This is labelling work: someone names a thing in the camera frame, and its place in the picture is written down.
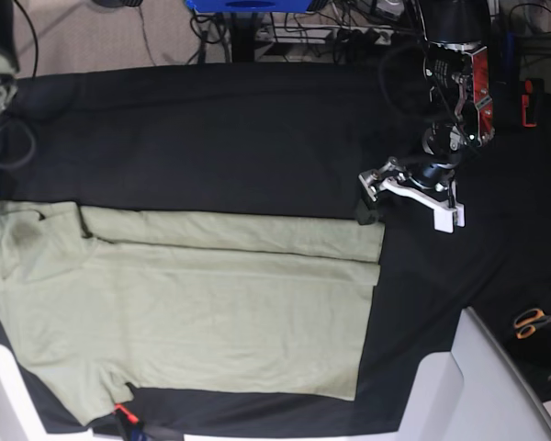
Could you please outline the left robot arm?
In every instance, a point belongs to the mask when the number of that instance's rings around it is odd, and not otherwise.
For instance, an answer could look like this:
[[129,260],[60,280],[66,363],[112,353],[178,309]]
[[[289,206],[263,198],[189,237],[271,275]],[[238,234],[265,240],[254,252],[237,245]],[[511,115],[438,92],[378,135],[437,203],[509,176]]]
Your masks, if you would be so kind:
[[[451,233],[465,224],[465,207],[456,198],[456,170],[468,153],[489,144],[494,135],[489,92],[490,11],[486,1],[407,1],[413,25],[408,42],[388,51],[378,67],[378,82],[388,106],[405,119],[421,120],[422,152],[389,157],[378,169],[359,176],[362,197],[356,208],[361,225],[381,221],[390,196],[409,198],[430,209],[433,227]],[[406,51],[422,54],[430,110],[408,111],[393,102],[386,71]]]

